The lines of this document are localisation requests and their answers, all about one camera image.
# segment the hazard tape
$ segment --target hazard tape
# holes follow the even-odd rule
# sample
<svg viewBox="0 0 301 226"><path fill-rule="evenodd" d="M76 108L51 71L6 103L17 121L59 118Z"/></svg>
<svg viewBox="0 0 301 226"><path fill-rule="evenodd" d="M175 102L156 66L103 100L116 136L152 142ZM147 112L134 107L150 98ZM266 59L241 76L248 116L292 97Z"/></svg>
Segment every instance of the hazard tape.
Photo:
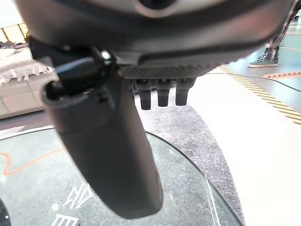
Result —
<svg viewBox="0 0 301 226"><path fill-rule="evenodd" d="M280 100L274 98L272 95L267 93L266 91L262 90L261 88L255 86L253 83L249 82L243 76L233 72L229 68L224 65L219 66L219 68L238 81L241 85L246 87L248 90L253 92L255 95L259 96L261 99L272 105L276 108L279 112L284 114L287 118L292 120L294 123L301 125L301 114L296 112L294 109L288 107L287 105L283 104Z"/></svg>

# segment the white logo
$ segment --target white logo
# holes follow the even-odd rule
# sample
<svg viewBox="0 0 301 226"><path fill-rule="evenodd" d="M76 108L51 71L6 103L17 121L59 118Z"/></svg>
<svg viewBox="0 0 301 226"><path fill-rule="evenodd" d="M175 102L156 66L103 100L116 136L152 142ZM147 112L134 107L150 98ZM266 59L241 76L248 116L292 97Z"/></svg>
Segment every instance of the white logo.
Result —
<svg viewBox="0 0 301 226"><path fill-rule="evenodd" d="M93 196L93 193L91 191L89 184L87 184L86 187L84 184L82 184L80 186L79 190L77 190L76 187L74 186L72 188L66 202L63 204L63 206L66 206L69 203L71 203L70 209L73 209L75 203L77 203L75 208L78 209L85 201L87 201L92 196Z"/></svg>
<svg viewBox="0 0 301 226"><path fill-rule="evenodd" d="M57 214L51 226L76 226L78 218Z"/></svg>

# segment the black grip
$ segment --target black grip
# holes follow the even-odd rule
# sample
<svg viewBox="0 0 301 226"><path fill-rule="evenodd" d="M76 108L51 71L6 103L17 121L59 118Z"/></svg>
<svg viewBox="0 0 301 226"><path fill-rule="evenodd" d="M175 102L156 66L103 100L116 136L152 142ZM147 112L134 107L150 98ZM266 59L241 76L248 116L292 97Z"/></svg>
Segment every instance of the black grip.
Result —
<svg viewBox="0 0 301 226"><path fill-rule="evenodd" d="M158 212L161 182L126 82L113 75L101 89L72 97L54 95L53 87L42 91L46 111L97 195L124 218Z"/></svg>

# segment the sneaker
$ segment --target sneaker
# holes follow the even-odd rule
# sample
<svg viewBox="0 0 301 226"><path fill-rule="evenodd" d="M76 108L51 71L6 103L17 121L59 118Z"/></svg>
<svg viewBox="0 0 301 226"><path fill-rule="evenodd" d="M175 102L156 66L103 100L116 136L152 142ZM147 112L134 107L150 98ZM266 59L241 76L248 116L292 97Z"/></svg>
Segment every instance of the sneaker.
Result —
<svg viewBox="0 0 301 226"><path fill-rule="evenodd" d="M278 65L278 59L277 60L271 60L269 57L267 57L267 54L263 54L260 57L258 57L257 60L254 62L249 63L248 67L251 68L259 68L259 67L276 67Z"/></svg>

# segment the round glass surface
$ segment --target round glass surface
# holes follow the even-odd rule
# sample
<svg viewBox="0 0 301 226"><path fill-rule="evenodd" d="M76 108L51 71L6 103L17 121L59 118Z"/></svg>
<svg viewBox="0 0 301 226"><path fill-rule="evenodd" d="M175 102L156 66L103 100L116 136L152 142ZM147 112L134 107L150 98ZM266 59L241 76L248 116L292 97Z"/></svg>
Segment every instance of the round glass surface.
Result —
<svg viewBox="0 0 301 226"><path fill-rule="evenodd" d="M128 220L113 213L82 177L56 131L46 129L0 140L0 198L7 209L0 220L12 226L242 225L185 155L155 135L147 138L164 193L157 214Z"/></svg>

